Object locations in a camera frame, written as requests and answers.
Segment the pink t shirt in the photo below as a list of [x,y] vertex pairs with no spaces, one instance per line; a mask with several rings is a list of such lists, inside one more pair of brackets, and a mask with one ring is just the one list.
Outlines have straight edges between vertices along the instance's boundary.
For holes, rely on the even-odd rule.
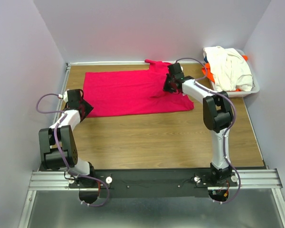
[[87,72],[84,99],[93,106],[89,117],[110,117],[190,111],[186,95],[163,90],[167,62],[145,60],[147,70]]

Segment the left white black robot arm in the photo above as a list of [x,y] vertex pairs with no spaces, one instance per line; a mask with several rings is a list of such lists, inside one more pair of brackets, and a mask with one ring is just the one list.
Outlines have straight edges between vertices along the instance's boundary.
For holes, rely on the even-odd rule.
[[[42,111],[39,103],[47,96],[55,96],[65,102],[65,107],[57,111]],[[93,110],[84,99],[82,89],[66,90],[63,94],[49,93],[41,96],[36,104],[41,114],[59,113],[60,117],[50,127],[39,130],[39,149],[41,165],[45,170],[64,171],[80,183],[90,188],[95,184],[96,176],[93,165],[79,158],[73,135],[75,127],[83,122]]]

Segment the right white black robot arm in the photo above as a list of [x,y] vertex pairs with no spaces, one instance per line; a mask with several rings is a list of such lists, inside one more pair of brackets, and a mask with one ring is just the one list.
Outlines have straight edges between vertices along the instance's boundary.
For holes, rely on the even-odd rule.
[[220,186],[232,176],[228,136],[235,122],[234,105],[226,92],[215,92],[191,76],[185,76],[179,63],[170,64],[163,86],[169,93],[188,95],[202,104],[203,122],[212,137],[212,161],[209,181]]

